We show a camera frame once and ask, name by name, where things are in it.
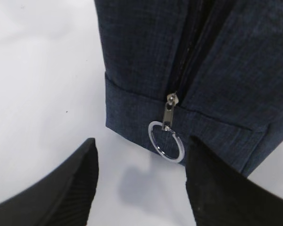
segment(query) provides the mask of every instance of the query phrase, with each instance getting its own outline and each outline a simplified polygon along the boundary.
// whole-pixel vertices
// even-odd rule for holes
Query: dark blue textile
[[[148,124],[163,118],[189,0],[95,3],[107,127],[155,151]],[[202,33],[198,43],[204,38]],[[283,141],[283,0],[237,1],[196,72],[175,107],[172,128],[186,147],[195,135],[248,176]],[[176,156],[170,135],[156,134],[162,148]]]

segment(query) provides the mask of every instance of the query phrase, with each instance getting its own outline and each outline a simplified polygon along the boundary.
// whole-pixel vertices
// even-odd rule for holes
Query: black object
[[[98,181],[98,153],[87,139],[44,179],[0,204],[0,226],[85,226]]]
[[[197,226],[283,226],[283,200],[225,164],[195,137],[186,174]]]

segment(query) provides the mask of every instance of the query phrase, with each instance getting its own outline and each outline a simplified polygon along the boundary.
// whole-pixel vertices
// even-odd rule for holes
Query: white backdrop
[[[180,165],[105,128],[104,63],[92,0],[0,0],[0,202],[95,137],[89,226],[192,226]],[[283,198],[283,143],[250,179]]]

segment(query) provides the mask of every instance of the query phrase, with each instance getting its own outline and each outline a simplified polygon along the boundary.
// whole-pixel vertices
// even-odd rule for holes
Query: zipper slider
[[[162,121],[162,130],[168,131],[172,127],[173,111],[179,100],[176,93],[171,93],[166,97],[164,119]]]

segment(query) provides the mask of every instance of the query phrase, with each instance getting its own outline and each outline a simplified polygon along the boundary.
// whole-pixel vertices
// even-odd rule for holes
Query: metal key ring
[[[177,158],[172,158],[172,157],[168,156],[163,150],[161,150],[161,148],[156,143],[156,140],[155,140],[154,135],[153,135],[153,127],[154,126],[161,126],[162,127],[163,124],[161,122],[159,122],[159,121],[153,121],[148,126],[149,138],[151,140],[151,143],[155,147],[156,151],[163,158],[167,159],[168,161],[175,162],[175,163],[181,162],[183,160],[183,158],[184,158],[185,150],[184,150],[183,143],[182,143],[181,139],[179,138],[179,136],[176,135],[174,130],[172,130],[168,126],[165,126],[165,131],[172,133],[172,137],[174,138],[174,140],[176,141],[177,146],[178,146],[178,151],[179,151],[178,157]]]

